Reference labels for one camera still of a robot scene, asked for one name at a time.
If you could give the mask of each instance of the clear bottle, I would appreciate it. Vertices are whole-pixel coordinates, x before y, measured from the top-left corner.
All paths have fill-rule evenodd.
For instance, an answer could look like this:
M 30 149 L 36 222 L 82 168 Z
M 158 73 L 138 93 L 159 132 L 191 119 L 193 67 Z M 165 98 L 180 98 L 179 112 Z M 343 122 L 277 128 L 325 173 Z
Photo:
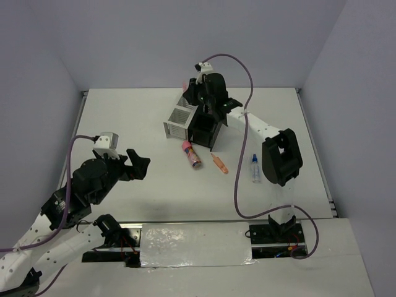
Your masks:
M 253 175 L 253 182 L 254 183 L 260 183 L 261 179 L 260 179 L 260 167 L 259 167 L 259 162 L 257 161 L 257 155 L 254 154 L 253 155 L 253 159 L 252 159 L 252 175 Z

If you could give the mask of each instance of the pink bottle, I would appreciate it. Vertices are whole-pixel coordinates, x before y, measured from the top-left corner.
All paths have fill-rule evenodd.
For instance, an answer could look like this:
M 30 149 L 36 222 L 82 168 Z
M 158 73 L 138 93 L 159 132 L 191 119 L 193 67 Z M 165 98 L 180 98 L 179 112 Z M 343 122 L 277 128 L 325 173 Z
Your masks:
M 197 169 L 201 166 L 202 162 L 195 151 L 192 149 L 192 145 L 188 141 L 184 141 L 181 145 L 181 148 L 187 154 L 188 159 L 194 169 Z

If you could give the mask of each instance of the cylindrical can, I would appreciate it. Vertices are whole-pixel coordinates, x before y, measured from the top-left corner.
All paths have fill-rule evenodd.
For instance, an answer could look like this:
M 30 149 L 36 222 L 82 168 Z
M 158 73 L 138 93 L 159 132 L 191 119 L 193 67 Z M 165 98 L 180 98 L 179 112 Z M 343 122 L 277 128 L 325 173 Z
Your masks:
M 184 150 L 184 152 L 187 154 L 188 160 L 190 160 L 190 163 L 194 169 L 197 169 L 201 166 L 202 162 L 198 155 L 195 153 L 195 151 L 192 149 L 192 145 L 188 141 L 184 141 L 183 144 L 181 145 L 181 148 Z

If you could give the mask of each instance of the orange tube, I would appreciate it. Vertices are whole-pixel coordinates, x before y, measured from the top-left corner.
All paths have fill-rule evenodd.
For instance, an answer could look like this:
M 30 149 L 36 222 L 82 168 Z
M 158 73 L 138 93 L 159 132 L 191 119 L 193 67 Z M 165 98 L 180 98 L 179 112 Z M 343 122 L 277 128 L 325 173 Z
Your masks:
M 224 173 L 227 174 L 228 173 L 228 169 L 227 167 L 224 165 L 224 163 L 220 160 L 220 158 L 216 157 L 214 154 L 211 153 L 211 156 L 213 158 L 213 162 L 215 162 L 215 164 L 217 165 L 217 167 L 220 168 L 220 170 Z

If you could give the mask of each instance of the gray wall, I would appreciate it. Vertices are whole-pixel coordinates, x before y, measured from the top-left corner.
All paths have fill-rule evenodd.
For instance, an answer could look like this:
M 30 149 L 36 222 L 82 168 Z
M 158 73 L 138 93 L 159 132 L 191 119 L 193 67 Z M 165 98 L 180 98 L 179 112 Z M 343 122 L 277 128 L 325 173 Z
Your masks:
M 0 246 L 56 189 L 80 93 L 23 1 L 0 1 Z
M 396 291 L 395 15 L 394 0 L 348 0 L 302 95 L 376 296 Z
M 180 87 L 194 64 L 227 52 L 257 86 L 302 86 L 345 0 L 31 0 L 81 90 Z M 229 85 L 240 67 L 215 65 Z

